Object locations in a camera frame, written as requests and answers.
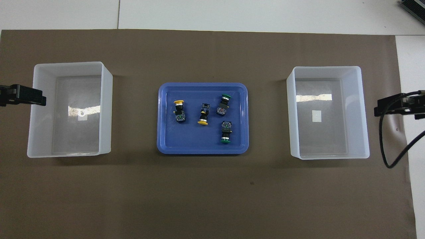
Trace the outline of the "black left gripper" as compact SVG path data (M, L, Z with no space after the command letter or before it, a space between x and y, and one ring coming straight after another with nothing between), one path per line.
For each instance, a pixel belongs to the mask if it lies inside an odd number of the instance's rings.
M0 106L6 107L7 105L30 104L46 106L46 97L43 96L41 90L26 87L22 85L3 86L0 85Z

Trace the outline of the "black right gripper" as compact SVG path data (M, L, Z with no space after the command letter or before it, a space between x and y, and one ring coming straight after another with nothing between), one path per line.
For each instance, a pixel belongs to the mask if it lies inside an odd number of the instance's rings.
M382 115L414 115L415 120L424 119L425 91L412 91L379 99L375 107L375 117Z

